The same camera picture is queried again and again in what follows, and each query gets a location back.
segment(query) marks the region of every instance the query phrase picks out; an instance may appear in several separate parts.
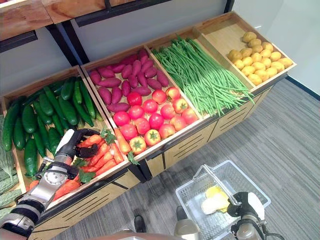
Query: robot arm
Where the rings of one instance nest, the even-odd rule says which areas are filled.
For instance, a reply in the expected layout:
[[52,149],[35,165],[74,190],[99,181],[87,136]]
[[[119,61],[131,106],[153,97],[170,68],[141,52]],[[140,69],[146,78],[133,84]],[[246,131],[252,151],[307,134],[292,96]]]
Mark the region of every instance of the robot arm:
[[76,147],[84,136],[94,134],[100,133],[86,128],[77,131],[69,129],[65,133],[56,149],[54,160],[44,158],[40,171],[44,169],[46,162],[51,162],[51,164],[38,185],[27,192],[11,213],[0,221],[1,240],[25,240],[31,235],[42,213],[52,202],[56,191],[67,179],[73,180],[77,176],[79,170],[70,166],[75,155],[90,158],[97,153],[97,145],[91,148]]

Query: sweet potato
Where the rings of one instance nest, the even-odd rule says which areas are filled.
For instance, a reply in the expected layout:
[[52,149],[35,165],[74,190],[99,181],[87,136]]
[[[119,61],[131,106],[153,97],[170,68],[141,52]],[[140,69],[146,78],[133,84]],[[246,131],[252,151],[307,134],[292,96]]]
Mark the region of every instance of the sweet potato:
[[97,85],[106,87],[106,88],[113,88],[113,87],[118,87],[121,84],[121,80],[116,77],[110,77],[106,78],[103,81],[100,81]]
[[128,96],[128,94],[131,92],[131,86],[127,80],[122,82],[121,91],[125,97]]
[[111,92],[111,103],[112,104],[117,104],[118,102],[120,102],[120,99],[122,98],[122,91],[118,86],[115,86],[112,88],[112,92]]
[[106,108],[109,111],[114,112],[114,113],[122,112],[122,111],[126,112],[126,111],[129,110],[130,105],[128,103],[125,103],[125,102],[119,102],[119,103],[116,103],[116,104],[108,105],[108,106],[106,106]]
[[99,87],[98,93],[105,104],[111,104],[111,92],[107,88],[103,86]]
[[121,71],[121,77],[127,79],[132,74],[132,65],[126,65]]
[[161,84],[162,87],[167,87],[169,85],[169,80],[167,76],[159,69],[156,72],[156,79],[158,80],[158,82]]
[[151,90],[146,86],[138,86],[137,88],[132,89],[131,92],[138,93],[141,96],[148,96],[151,94]]

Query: red tomato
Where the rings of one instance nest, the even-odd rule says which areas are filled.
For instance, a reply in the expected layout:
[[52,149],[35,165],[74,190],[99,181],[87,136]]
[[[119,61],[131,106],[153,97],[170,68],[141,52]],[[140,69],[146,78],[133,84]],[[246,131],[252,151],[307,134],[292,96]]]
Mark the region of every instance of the red tomato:
[[137,92],[130,92],[126,97],[126,101],[130,106],[141,106],[142,104],[142,96]]
[[148,146],[156,145],[161,141],[160,133],[155,129],[151,129],[144,135],[144,140]]
[[166,97],[166,93],[160,89],[152,93],[152,99],[155,100],[157,104],[163,104],[166,101]]
[[178,98],[173,101],[172,106],[177,114],[182,114],[182,112],[188,108],[188,103],[183,98]]
[[182,116],[174,116],[171,118],[170,124],[174,126],[176,131],[180,131],[187,126],[186,120]]
[[152,129],[158,130],[162,126],[162,124],[164,124],[164,122],[164,118],[158,113],[153,113],[149,118],[150,127]]
[[160,113],[164,119],[172,119],[176,115],[175,109],[171,104],[164,105]]
[[166,96],[168,97],[168,100],[170,102],[173,102],[174,100],[180,98],[180,92],[179,89],[172,86],[169,87],[166,91],[165,91]]
[[129,114],[126,113],[125,111],[118,111],[113,116],[113,121],[117,126],[123,126],[125,124],[130,123],[130,117],[129,117]]
[[130,139],[135,138],[138,136],[138,132],[136,126],[133,124],[125,124],[120,128],[122,135],[124,136],[125,140],[129,141]]
[[142,104],[143,110],[147,114],[153,114],[158,110],[158,104],[155,100],[148,99]]
[[159,133],[161,138],[165,139],[173,134],[175,134],[176,130],[174,128],[174,126],[172,126],[171,124],[163,124],[160,129],[159,129]]
[[192,124],[193,122],[198,120],[195,111],[193,111],[191,108],[185,109],[181,116],[184,118],[186,124]]
[[138,130],[138,133],[141,135],[144,135],[146,132],[150,130],[150,124],[148,120],[144,117],[140,117],[137,120],[135,120],[134,124],[136,126],[136,129]]
[[131,119],[136,120],[145,115],[145,111],[141,106],[135,105],[129,109],[129,116]]

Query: carrot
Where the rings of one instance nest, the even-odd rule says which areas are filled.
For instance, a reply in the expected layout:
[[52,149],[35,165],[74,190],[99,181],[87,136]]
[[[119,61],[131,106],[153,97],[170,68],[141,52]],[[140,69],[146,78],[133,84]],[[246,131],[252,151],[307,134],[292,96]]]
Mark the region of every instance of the carrot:
[[122,157],[121,152],[119,151],[117,145],[115,143],[112,143],[111,148],[114,151],[114,160],[116,164],[123,162],[124,158]]
[[91,161],[89,162],[88,166],[92,167],[94,165],[96,165],[96,163],[98,162],[98,160],[105,155],[108,151],[109,151],[110,147],[104,143],[102,144],[102,146],[99,148],[98,152],[96,153],[96,155],[91,159]]
[[77,189],[78,187],[80,187],[80,182],[78,182],[76,180],[70,180],[70,181],[66,182],[62,187],[60,187],[55,192],[53,201],[72,192],[73,190]]
[[131,147],[130,147],[129,143],[127,142],[127,140],[125,139],[125,137],[123,136],[123,134],[121,133],[120,129],[115,128],[114,133],[115,133],[116,139],[119,142],[120,151],[123,154],[127,154],[128,152],[130,152]]
[[79,148],[88,148],[90,146],[92,146],[93,144],[98,144],[100,143],[100,141],[102,140],[102,137],[100,135],[92,135],[89,138],[87,138],[86,140],[84,140],[83,142],[78,144]]
[[114,160],[107,161],[106,164],[104,164],[98,171],[95,172],[95,176],[99,176],[115,166],[117,166],[117,164]]

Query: cucumber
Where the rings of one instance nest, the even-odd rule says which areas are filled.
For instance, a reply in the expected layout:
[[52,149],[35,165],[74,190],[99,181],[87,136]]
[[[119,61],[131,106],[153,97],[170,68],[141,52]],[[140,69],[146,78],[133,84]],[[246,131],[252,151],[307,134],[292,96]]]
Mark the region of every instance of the cucumber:
[[54,108],[52,107],[46,94],[40,94],[39,103],[41,110],[44,112],[45,115],[52,116],[54,114]]
[[27,105],[22,111],[22,125],[28,134],[32,134],[37,129],[36,116],[32,106]]
[[4,122],[3,122],[3,132],[2,132],[2,145],[4,150],[10,151],[12,148],[12,135],[14,133],[14,127],[16,119],[20,111],[19,104],[13,105],[7,111]]
[[76,111],[72,104],[66,100],[63,100],[63,98],[60,96],[58,98],[60,107],[62,109],[63,115],[65,116],[66,120],[72,125],[78,124],[78,119],[76,115]]
[[24,148],[25,175],[28,177],[33,177],[38,171],[37,156],[36,141],[33,138],[29,138]]
[[96,111],[94,108],[94,104],[92,102],[91,96],[86,88],[86,85],[83,81],[80,81],[80,90],[83,96],[83,101],[86,106],[86,109],[88,110],[89,115],[95,119],[96,118]]
[[13,143],[18,150],[24,149],[26,145],[25,130],[20,117],[18,117],[15,122],[13,130]]
[[52,124],[52,118],[50,116],[47,116],[41,109],[40,103],[38,101],[33,102],[33,107],[38,116],[41,118],[41,120],[44,122],[44,124]]

